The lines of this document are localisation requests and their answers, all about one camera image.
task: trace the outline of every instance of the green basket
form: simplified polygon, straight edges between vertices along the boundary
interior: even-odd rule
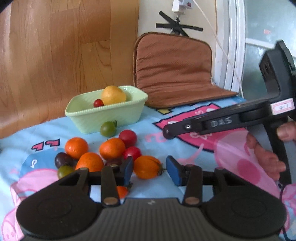
[[[106,121],[117,121],[117,126],[136,123],[141,116],[148,95],[130,85],[119,86],[126,93],[126,102],[94,108],[93,103],[101,98],[103,90],[77,95],[70,100],[65,115],[70,117],[83,134],[99,132]]]

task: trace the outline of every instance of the white wall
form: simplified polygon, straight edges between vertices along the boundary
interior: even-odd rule
[[[208,17],[211,25],[216,29],[216,0],[196,0],[201,9]],[[156,28],[156,23],[167,23],[158,13],[163,11],[172,19],[176,19],[176,14],[172,12],[173,0],[139,0],[140,12],[139,12],[139,28],[138,36],[147,32],[163,32],[170,33],[169,29]],[[203,28],[203,32],[184,29],[184,31],[191,38],[200,39],[207,42],[213,52],[212,59],[212,73],[214,70],[215,63],[215,50],[216,50],[216,39],[213,32],[200,12],[200,10],[194,5],[193,9],[187,9],[185,15],[180,17],[180,24],[193,25],[196,27]]]

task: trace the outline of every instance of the black handheld device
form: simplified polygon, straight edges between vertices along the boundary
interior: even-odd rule
[[[295,143],[284,143],[276,134],[276,129],[287,122],[288,117],[295,120],[296,114],[296,68],[285,43],[278,41],[274,49],[266,51],[259,67],[268,93],[264,98],[166,125],[163,136],[172,139],[189,132],[205,135],[246,127],[263,148],[273,151],[286,164],[280,182],[284,185],[296,183],[296,176],[290,173],[291,169],[296,170]]]
[[[22,201],[22,241],[280,241],[287,214],[276,197],[224,169],[206,172],[172,156],[166,168],[176,186],[187,186],[181,203],[127,198],[121,205],[116,185],[129,183],[131,158],[101,172],[75,171]],[[100,203],[89,197],[91,185],[101,185]],[[203,185],[214,191],[207,202]]]

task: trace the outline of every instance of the orange fruit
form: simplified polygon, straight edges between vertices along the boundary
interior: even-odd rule
[[[79,159],[84,153],[89,151],[89,145],[85,139],[73,137],[66,142],[65,152],[74,159]]]
[[[87,167],[89,172],[98,172],[103,169],[104,162],[97,153],[87,152],[80,157],[75,170],[82,167]]]
[[[127,196],[128,189],[124,186],[117,186],[117,192],[118,192],[119,198],[123,199]]]
[[[126,146],[123,140],[116,137],[103,142],[99,148],[101,157],[106,161],[120,158],[125,150]]]
[[[152,179],[161,175],[164,168],[157,158],[140,156],[134,162],[133,171],[141,179]]]
[[[104,105],[117,104],[126,101],[126,94],[117,86],[107,86],[102,94],[101,100]]]

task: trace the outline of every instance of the brown leather cushion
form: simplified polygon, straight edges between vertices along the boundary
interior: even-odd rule
[[[135,45],[134,85],[149,96],[146,105],[167,108],[237,95],[211,82],[212,50],[200,40],[146,33]]]

